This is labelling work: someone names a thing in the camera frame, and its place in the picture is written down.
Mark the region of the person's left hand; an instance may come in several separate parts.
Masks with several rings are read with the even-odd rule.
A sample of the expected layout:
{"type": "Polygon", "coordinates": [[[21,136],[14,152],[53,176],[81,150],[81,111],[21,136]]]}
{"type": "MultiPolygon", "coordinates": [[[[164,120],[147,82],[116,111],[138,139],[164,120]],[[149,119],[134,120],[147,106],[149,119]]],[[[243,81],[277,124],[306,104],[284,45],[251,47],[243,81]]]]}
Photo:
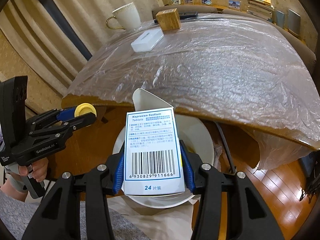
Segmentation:
{"type": "MultiPolygon", "coordinates": [[[[47,175],[47,168],[48,168],[47,158],[43,158],[34,162],[32,164],[33,178],[39,183],[44,181],[47,175]]],[[[26,177],[29,174],[28,168],[26,166],[18,166],[18,171],[20,176],[23,176],[23,177],[26,177]]]]}

